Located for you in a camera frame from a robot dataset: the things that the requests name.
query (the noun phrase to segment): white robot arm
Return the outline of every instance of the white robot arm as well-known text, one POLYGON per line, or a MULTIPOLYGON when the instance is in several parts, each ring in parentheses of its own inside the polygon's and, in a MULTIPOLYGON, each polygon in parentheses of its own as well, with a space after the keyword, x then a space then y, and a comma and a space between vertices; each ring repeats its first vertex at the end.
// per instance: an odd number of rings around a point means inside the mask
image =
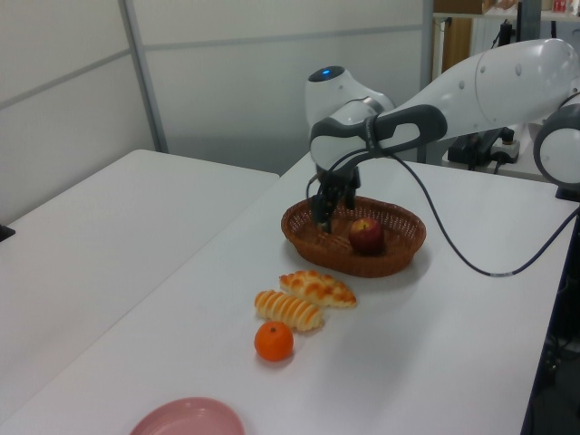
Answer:
POLYGON ((306 85, 310 152, 324 181, 314 219, 326 222, 343 197, 352 204, 364 160, 549 114, 536 137, 536 164, 557 185, 580 190, 579 89, 578 55, 558 39, 470 57, 396 109, 344 68, 319 70, 306 85))

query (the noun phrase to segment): bread roll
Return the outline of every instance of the bread roll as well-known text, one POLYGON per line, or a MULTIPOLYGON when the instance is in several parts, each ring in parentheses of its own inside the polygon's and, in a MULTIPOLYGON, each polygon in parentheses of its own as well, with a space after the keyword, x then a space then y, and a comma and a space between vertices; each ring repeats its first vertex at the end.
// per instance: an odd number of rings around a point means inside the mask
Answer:
POLYGON ((323 312, 318 307, 284 292, 260 292, 254 306, 266 320, 282 322, 298 331, 310 331, 323 325, 323 312))
POLYGON ((318 306, 356 306, 356 296, 344 283, 315 270, 280 276, 280 287, 318 306))

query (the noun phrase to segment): red apple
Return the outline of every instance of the red apple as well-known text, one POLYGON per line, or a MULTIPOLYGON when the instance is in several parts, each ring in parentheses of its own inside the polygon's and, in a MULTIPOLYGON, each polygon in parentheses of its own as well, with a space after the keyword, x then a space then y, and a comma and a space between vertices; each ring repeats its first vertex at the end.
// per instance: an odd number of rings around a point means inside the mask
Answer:
POLYGON ((381 224, 372 217, 355 220, 348 233, 348 239, 353 249, 360 254, 379 254, 384 249, 381 224))

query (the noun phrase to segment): wicker basket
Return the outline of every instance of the wicker basket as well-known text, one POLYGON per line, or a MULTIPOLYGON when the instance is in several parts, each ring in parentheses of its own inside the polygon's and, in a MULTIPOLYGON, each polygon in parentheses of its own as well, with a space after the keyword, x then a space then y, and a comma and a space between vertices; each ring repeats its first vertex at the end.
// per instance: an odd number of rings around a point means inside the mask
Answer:
POLYGON ((306 260, 348 275, 376 278, 404 269, 419 250, 427 231, 410 211, 370 198, 356 197, 353 210, 340 204, 333 214, 332 234, 315 226, 307 201, 290 207, 282 217, 282 231, 306 260), (385 250, 362 256, 348 241, 351 224, 359 218, 375 218, 384 229, 385 250))

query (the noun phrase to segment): pink bowl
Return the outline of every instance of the pink bowl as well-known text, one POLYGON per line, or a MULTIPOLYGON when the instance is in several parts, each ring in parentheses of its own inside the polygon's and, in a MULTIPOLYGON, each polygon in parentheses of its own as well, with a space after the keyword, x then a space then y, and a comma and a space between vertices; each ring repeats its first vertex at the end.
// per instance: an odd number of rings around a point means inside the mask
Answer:
POLYGON ((171 401, 147 415, 130 435, 245 435, 225 403, 207 397, 171 401))

